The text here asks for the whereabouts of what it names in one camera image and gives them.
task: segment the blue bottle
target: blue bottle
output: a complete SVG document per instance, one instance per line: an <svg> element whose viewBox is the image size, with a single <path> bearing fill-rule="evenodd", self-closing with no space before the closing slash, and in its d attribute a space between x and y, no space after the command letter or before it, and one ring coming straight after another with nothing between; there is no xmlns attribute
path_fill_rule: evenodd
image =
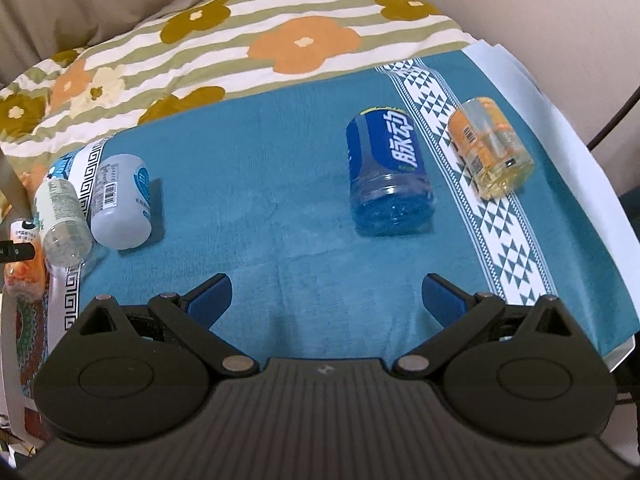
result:
<svg viewBox="0 0 640 480"><path fill-rule="evenodd" d="M370 108L347 126L351 215L361 235L420 232L434 195L414 123L398 108Z"/></svg>

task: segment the white bottle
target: white bottle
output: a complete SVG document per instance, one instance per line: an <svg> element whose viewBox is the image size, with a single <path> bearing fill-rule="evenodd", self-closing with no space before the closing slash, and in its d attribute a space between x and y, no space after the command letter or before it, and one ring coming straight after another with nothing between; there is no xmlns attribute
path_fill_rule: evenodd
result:
<svg viewBox="0 0 640 480"><path fill-rule="evenodd" d="M149 174L142 159L123 153L100 164L91 198L91 232L99 244L119 251L149 238Z"/></svg>
<svg viewBox="0 0 640 480"><path fill-rule="evenodd" d="M34 223L51 267L75 267L91 252L92 238L76 188L64 178L45 180L35 194Z"/></svg>

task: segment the bottle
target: bottle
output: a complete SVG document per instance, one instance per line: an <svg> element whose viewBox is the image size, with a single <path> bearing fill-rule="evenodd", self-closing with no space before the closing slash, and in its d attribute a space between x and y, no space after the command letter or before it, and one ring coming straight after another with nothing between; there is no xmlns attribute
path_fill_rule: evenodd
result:
<svg viewBox="0 0 640 480"><path fill-rule="evenodd" d="M39 301L47 287L47 271L38 227L32 219L20 218L9 229L11 241L32 244L35 256L32 260L4 264L4 291L26 301Z"/></svg>
<svg viewBox="0 0 640 480"><path fill-rule="evenodd" d="M411 117L398 108L370 108L346 133L356 230L365 236L423 230L435 200Z"/></svg>
<svg viewBox="0 0 640 480"><path fill-rule="evenodd" d="M493 99L462 103L449 118L449 135L481 198L503 196L533 173L533 159Z"/></svg>
<svg viewBox="0 0 640 480"><path fill-rule="evenodd" d="M91 251L92 238L73 184L64 178L45 180L35 193L34 208L47 263L59 268L80 265Z"/></svg>
<svg viewBox="0 0 640 480"><path fill-rule="evenodd" d="M138 247L149 238L149 174L142 159L123 153L100 164L91 199L91 232L99 244L116 250Z"/></svg>

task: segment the bed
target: bed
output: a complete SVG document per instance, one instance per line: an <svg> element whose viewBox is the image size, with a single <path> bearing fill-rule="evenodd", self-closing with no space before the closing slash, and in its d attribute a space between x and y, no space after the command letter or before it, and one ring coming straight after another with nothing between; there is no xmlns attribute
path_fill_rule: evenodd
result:
<svg viewBox="0 0 640 480"><path fill-rule="evenodd" d="M477 95L536 161L499 200L478 198L446 131ZM438 199L425 235L353 231L344 128L376 105L422 134ZM428 272L515 304L560 296L610 368L640 329L640 246L604 173L513 56L425 0L203 0L145 20L1 90L0 147L29 192L62 176L85 213L101 159L133 153L151 176L145 244L95 246L41 301L2 299L3 407L37 446L33 379L96 294L140 304L225 272L234 300L210 329L263 364L393 360L442 328L419 299Z"/></svg>

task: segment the wall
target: wall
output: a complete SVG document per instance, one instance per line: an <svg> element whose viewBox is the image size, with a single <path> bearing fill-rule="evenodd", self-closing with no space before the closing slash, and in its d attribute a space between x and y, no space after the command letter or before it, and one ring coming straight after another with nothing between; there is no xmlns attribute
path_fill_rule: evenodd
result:
<svg viewBox="0 0 640 480"><path fill-rule="evenodd" d="M640 85L640 0L430 0L501 43L588 142ZM640 104L595 151L616 192L640 185Z"/></svg>

